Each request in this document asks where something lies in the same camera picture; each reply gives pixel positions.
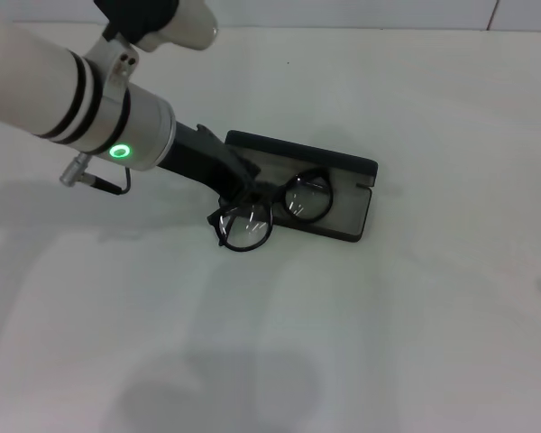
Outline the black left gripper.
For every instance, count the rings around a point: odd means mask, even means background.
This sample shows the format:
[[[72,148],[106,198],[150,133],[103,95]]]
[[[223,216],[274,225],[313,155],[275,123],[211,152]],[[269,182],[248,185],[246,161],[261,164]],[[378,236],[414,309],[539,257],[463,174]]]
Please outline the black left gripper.
[[[259,200],[259,189],[249,188],[249,182],[256,181],[261,168],[235,154],[201,124],[192,129],[177,122],[174,141],[158,166],[212,189],[219,195],[220,208],[243,207]]]

